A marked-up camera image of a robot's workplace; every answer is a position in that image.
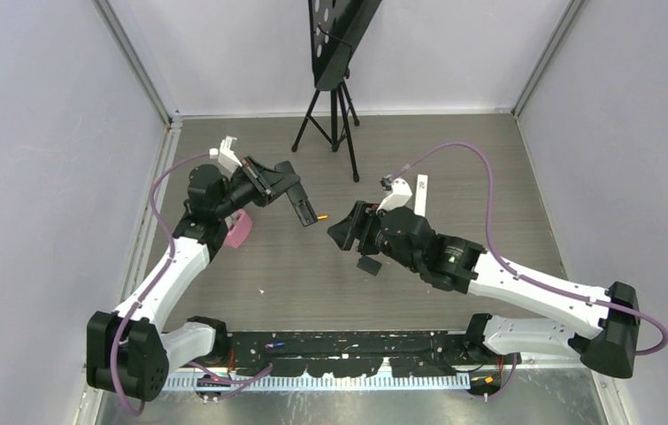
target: robotic arm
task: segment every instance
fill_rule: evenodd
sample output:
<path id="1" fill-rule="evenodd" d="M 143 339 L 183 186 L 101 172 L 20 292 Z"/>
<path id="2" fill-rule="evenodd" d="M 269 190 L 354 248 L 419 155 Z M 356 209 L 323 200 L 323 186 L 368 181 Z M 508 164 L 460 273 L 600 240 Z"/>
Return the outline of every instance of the robotic arm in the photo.
<path id="1" fill-rule="evenodd" d="M 497 355 L 538 352 L 580 358 L 605 375 L 629 378 L 640 321 L 632 315 L 596 305 L 608 301 L 638 310 L 633 287 L 615 282 L 607 290 L 557 279 L 500 259 L 517 275 L 581 295 L 573 300 L 519 280 L 478 243 L 436 233 L 406 207 L 409 184 L 396 179 L 387 186 L 380 204 L 357 201 L 347 218 L 328 229 L 339 248 L 349 251 L 358 240 L 363 255 L 358 267 L 377 274 L 380 263 L 368 256 L 382 253 L 439 290 L 491 297 L 521 306 L 548 319 L 514 320 L 474 314 L 464 345 L 469 356 L 485 363 Z"/>
<path id="2" fill-rule="evenodd" d="M 303 226 L 318 221 L 300 176 L 288 161 L 271 169 L 252 157 L 237 158 L 235 140 L 228 137 L 218 150 L 211 150 L 211 158 L 217 159 L 230 177 L 211 164 L 197 166 L 190 172 L 185 212 L 173 232 L 174 257 L 167 251 L 133 295 L 112 312 L 96 312 L 89 320 L 89 386 L 114 390 L 110 368 L 114 344 L 119 344 L 117 374 L 125 394 L 143 401 L 154 399 L 166 377 L 189 361 L 201 358 L 211 363 L 225 358 L 230 343 L 224 322 L 193 317 L 173 332 L 163 334 L 162 330 L 185 289 L 221 248 L 227 236 L 227 220 L 251 202 L 265 207 L 287 194 Z M 159 276 L 168 261 L 172 264 Z M 139 296 L 156 279 L 158 284 L 139 302 Z M 114 341 L 115 331 L 134 303 L 139 307 L 126 326 L 123 340 L 127 341 L 121 344 Z"/>

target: tripod leg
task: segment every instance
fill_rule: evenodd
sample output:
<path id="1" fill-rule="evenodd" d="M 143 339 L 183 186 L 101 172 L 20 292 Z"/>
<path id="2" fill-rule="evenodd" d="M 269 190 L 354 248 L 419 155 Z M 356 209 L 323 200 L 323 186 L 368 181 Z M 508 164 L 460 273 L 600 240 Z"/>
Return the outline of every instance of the tripod leg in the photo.
<path id="1" fill-rule="evenodd" d="M 352 104 L 352 98 L 349 96 L 349 89 L 347 89 L 347 83 L 343 82 L 342 87 L 344 87 L 344 96 L 347 97 L 347 103 L 349 103 L 349 110 L 352 111 L 352 118 L 355 121 L 355 127 L 359 127 L 359 120 L 357 119 L 357 113 L 355 112 L 355 105 Z"/>
<path id="2" fill-rule="evenodd" d="M 292 151 L 297 152 L 297 146 L 300 144 L 300 139 L 303 138 L 303 133 L 305 131 L 305 127 L 308 125 L 308 121 L 311 118 L 312 114 L 312 108 L 315 107 L 315 103 L 318 101 L 318 95 L 320 94 L 320 90 L 315 90 L 315 94 L 312 95 L 312 100 L 310 106 L 308 106 L 308 112 L 305 113 L 305 119 L 303 120 L 303 124 L 300 127 L 300 131 L 297 133 L 297 138 L 295 139 L 295 144 L 292 145 Z"/>
<path id="3" fill-rule="evenodd" d="M 349 131 L 349 118 L 347 118 L 347 106 L 344 103 L 342 90 L 339 92 L 339 103 L 342 106 L 342 117 L 344 118 L 344 132 L 347 134 L 347 146 L 349 147 L 349 160 L 352 162 L 352 179 L 355 183 L 359 182 L 359 173 L 357 172 L 357 159 L 355 158 L 355 147 L 352 145 L 352 134 Z"/>
<path id="4" fill-rule="evenodd" d="M 339 88 L 331 90 L 331 151 L 338 151 L 339 144 L 336 143 L 336 139 L 339 137 L 339 132 L 337 124 L 338 118 L 336 117 L 336 93 L 339 91 Z"/>

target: white wall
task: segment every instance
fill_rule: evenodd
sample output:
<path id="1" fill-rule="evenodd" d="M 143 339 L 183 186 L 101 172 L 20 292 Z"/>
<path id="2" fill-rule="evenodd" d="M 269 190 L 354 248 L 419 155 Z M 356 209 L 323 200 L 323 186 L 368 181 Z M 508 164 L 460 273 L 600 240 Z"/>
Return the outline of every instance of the white wall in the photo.
<path id="1" fill-rule="evenodd" d="M 160 96 L 181 114 L 307 109 L 305 0 L 111 1 Z M 567 4 L 384 0 L 352 59 L 355 106 L 509 110 Z"/>
<path id="2" fill-rule="evenodd" d="M 164 128 L 89 0 L 0 1 L 0 424 L 66 424 Z"/>
<path id="3" fill-rule="evenodd" d="M 568 274 L 668 327 L 668 2 L 588 2 L 521 123 Z M 668 423 L 668 346 L 635 367 L 637 423 Z"/>

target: tripod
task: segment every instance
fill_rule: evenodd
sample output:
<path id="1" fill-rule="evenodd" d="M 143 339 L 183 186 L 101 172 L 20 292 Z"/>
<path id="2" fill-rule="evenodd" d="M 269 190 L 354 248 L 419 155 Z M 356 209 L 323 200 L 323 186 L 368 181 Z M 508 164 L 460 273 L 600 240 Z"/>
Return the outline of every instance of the tripod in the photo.
<path id="1" fill-rule="evenodd" d="M 347 70 L 346 77 L 349 77 L 349 69 Z M 303 138 L 303 133 L 305 127 L 308 125 L 308 121 L 312 121 L 320 133 L 328 140 L 331 144 L 331 151 L 336 152 L 339 150 L 339 145 L 342 144 L 344 138 L 347 139 L 347 147 L 349 147 L 349 160 L 352 163 L 352 179 L 355 182 L 359 182 L 359 173 L 357 172 L 357 159 L 355 158 L 355 148 L 352 145 L 352 134 L 349 131 L 349 112 L 352 113 L 352 119 L 354 120 L 355 127 L 359 127 L 359 119 L 357 118 L 357 113 L 355 112 L 355 107 L 352 105 L 352 98 L 349 96 L 349 90 L 347 89 L 347 83 L 342 79 L 342 82 L 336 86 L 335 89 L 331 90 L 331 135 L 329 136 L 326 133 L 320 124 L 312 117 L 312 110 L 315 107 L 315 103 L 318 101 L 318 96 L 320 95 L 320 90 L 316 89 L 315 94 L 312 95 L 312 100 L 310 106 L 308 106 L 308 112 L 305 113 L 305 118 L 303 124 L 300 127 L 299 133 L 297 133 L 297 138 L 295 139 L 295 144 L 292 145 L 292 151 L 297 152 L 297 147 L 300 144 L 300 139 Z M 347 103 L 349 107 L 344 103 L 344 98 L 347 98 Z M 337 130 L 337 104 L 342 109 L 342 119 L 344 121 L 344 128 L 342 133 L 339 135 Z"/>

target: wooden floor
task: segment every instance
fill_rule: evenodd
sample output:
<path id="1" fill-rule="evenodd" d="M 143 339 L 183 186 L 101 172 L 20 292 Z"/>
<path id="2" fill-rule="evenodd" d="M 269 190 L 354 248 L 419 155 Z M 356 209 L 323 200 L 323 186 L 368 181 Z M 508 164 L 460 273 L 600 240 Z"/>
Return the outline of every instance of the wooden floor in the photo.
<path id="1" fill-rule="evenodd" d="M 488 298 L 443 292 L 383 259 L 377 277 L 356 267 L 358 255 L 341 252 L 326 228 L 341 220 L 358 199 L 378 203 L 379 180 L 437 144 L 474 143 L 495 172 L 495 243 L 504 257 L 562 276 L 560 258 L 518 128 L 510 115 L 367 116 L 353 129 L 360 183 L 351 179 L 346 145 L 337 153 L 313 126 L 300 150 L 289 148 L 300 118 L 186 120 L 175 160 L 218 147 L 225 135 L 238 137 L 237 153 L 267 166 L 291 159 L 303 177 L 313 207 L 328 214 L 302 228 L 289 201 L 265 209 L 247 208 L 254 220 L 239 249 L 225 246 L 188 288 L 166 329 L 187 317 L 221 319 L 230 330 L 464 329 L 473 313 L 533 317 Z M 174 172 L 162 213 L 177 223 L 190 167 Z M 417 173 L 428 174 L 426 217 L 438 232 L 486 244 L 487 176 L 470 151 L 441 151 L 405 175 L 414 187 Z M 166 241 L 157 233 L 150 268 Z"/>

